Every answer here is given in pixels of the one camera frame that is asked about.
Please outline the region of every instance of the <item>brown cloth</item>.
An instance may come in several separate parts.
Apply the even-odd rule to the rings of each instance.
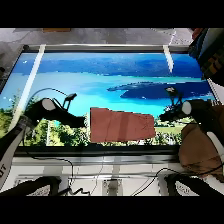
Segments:
[[[224,106],[212,107],[224,130]],[[179,150],[181,165],[197,174],[212,170],[222,164],[220,156],[210,140],[197,124],[188,124],[182,129],[182,145]],[[223,168],[209,174],[223,175]]]
[[[91,142],[124,142],[155,137],[150,114],[90,108]]]

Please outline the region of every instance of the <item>landscape picture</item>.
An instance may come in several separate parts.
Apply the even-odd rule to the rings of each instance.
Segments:
[[[8,132],[36,56],[36,53],[20,56],[0,95],[0,138]],[[69,112],[86,116],[87,120],[91,107],[154,116],[155,138],[103,145],[180,144],[185,124],[158,119],[171,105],[165,88],[175,87],[183,93],[183,100],[207,100],[214,96],[207,81],[201,80],[200,68],[193,58],[188,54],[171,54],[171,57],[172,71],[164,53],[44,53],[28,99],[36,91],[50,87],[66,94],[76,93]],[[64,100],[62,94],[47,90],[38,93],[30,103],[44,97],[56,98],[60,103]],[[88,128],[74,129],[43,119],[26,137],[25,145],[87,145],[89,134]]]

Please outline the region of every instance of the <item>forest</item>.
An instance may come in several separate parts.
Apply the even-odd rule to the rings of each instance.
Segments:
[[[27,109],[40,100],[35,97],[30,100]],[[11,106],[8,109],[0,109],[0,138],[7,132],[11,123],[15,108],[18,104],[18,94],[13,96]],[[181,122],[189,123],[192,119],[184,118]],[[175,145],[181,143],[181,129],[185,126],[177,122],[161,122],[154,119],[156,136],[151,139],[128,142],[104,142],[104,146],[127,145]],[[25,138],[25,146],[78,146],[90,143],[90,128],[70,128],[56,121],[42,119],[38,126]]]

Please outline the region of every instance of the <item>gray floor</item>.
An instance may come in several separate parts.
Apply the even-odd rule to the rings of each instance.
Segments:
[[[70,32],[46,33],[42,28],[0,28],[0,67],[7,69],[23,44],[189,45],[191,35],[188,28],[72,28]]]

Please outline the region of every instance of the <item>large display screen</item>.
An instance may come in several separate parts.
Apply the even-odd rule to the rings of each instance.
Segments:
[[[36,56],[36,53],[21,54],[0,95],[0,137],[8,131]],[[66,94],[76,93],[69,112],[86,116],[87,120],[90,107],[154,116],[155,138],[103,145],[180,144],[184,124],[162,123],[158,119],[171,105],[165,88],[175,87],[184,94],[183,100],[207,100],[214,96],[207,81],[201,80],[196,60],[188,54],[171,54],[171,58],[172,70],[164,53],[44,53],[27,99],[36,91],[50,87]],[[56,98],[60,103],[64,100],[60,93],[47,90],[38,93],[31,103],[43,97]],[[89,134],[88,128],[72,129],[56,121],[42,120],[25,143],[27,146],[86,145]]]

